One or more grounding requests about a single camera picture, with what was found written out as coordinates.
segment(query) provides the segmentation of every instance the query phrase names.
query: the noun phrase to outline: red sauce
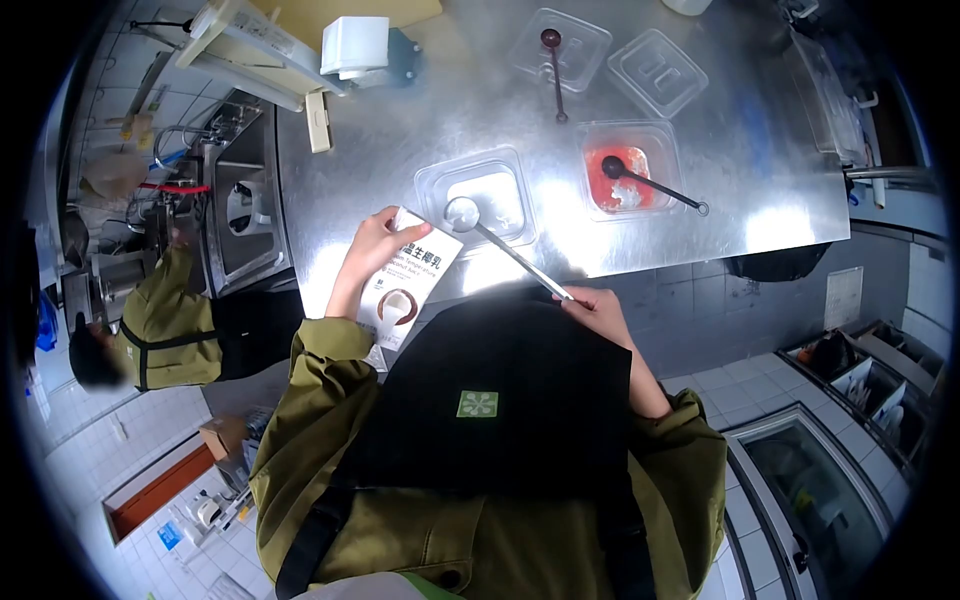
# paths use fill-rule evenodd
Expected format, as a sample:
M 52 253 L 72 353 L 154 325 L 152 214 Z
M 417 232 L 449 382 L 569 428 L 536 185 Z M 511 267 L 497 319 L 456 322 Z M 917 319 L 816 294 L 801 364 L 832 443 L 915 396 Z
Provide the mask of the red sauce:
M 612 180 L 603 172 L 601 163 L 606 156 L 616 156 L 623 160 L 627 168 L 645 178 L 650 178 L 647 157 L 639 148 L 633 146 L 605 146 L 584 153 L 587 162 L 587 177 L 590 184 L 590 196 L 593 202 L 604 212 L 616 214 L 624 210 L 649 208 L 654 203 L 654 189 L 637 180 L 620 178 Z

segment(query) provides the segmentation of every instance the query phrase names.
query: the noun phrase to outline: black cap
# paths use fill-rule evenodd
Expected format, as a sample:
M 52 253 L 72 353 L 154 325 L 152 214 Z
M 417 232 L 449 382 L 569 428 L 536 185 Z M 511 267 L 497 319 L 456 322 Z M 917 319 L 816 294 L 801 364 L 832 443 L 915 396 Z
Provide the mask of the black cap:
M 124 376 L 110 359 L 105 347 L 86 327 L 84 313 L 77 313 L 73 336 L 70 337 L 70 368 L 77 383 L 85 390 L 116 387 Z

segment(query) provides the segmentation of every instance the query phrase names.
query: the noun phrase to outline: apron logo patch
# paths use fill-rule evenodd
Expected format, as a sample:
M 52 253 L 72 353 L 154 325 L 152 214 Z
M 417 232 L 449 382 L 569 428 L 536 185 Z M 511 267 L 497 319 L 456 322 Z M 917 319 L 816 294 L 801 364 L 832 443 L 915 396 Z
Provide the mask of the apron logo patch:
M 460 404 L 457 406 L 457 417 L 488 418 L 496 417 L 496 404 L 500 398 L 497 392 L 473 392 L 463 390 L 460 393 Z

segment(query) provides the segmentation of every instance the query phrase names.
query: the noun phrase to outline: cutting board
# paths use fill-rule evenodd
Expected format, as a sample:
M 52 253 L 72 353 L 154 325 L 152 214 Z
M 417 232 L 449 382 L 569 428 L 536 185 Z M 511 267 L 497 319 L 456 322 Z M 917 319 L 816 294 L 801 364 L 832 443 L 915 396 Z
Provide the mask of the cutting board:
M 320 54 L 324 27 L 341 16 L 388 16 L 391 27 L 406 27 L 443 9 L 440 0 L 252 0 L 265 14 L 280 7 L 276 24 Z

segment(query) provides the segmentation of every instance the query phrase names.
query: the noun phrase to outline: olive green jacket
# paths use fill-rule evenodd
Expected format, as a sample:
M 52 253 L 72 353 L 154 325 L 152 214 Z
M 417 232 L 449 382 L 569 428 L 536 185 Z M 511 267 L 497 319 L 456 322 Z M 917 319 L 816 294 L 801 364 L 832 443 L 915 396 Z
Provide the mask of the olive green jacket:
M 369 333 L 341 319 L 306 320 L 294 338 L 290 386 L 250 478 L 257 551 L 274 580 L 379 397 L 376 373 L 362 362 L 371 345 Z M 695 596 L 723 538 L 727 444 L 707 426 L 696 395 L 673 401 L 661 420 L 636 419 L 649 451 L 629 458 L 661 600 Z M 569 475 L 576 486 L 577 473 Z M 313 581 L 405 571 L 465 598 L 610 598 L 595 521 L 587 501 L 360 492 Z
M 190 250 L 170 248 L 157 262 L 154 272 L 127 296 L 123 322 L 134 336 L 144 342 L 166 342 L 181 335 L 213 330 L 210 299 L 186 289 L 192 265 Z M 151 390 L 210 383 L 220 376 L 223 359 L 216 340 L 150 350 L 145 383 L 140 381 L 140 348 L 119 332 L 113 350 L 133 385 Z

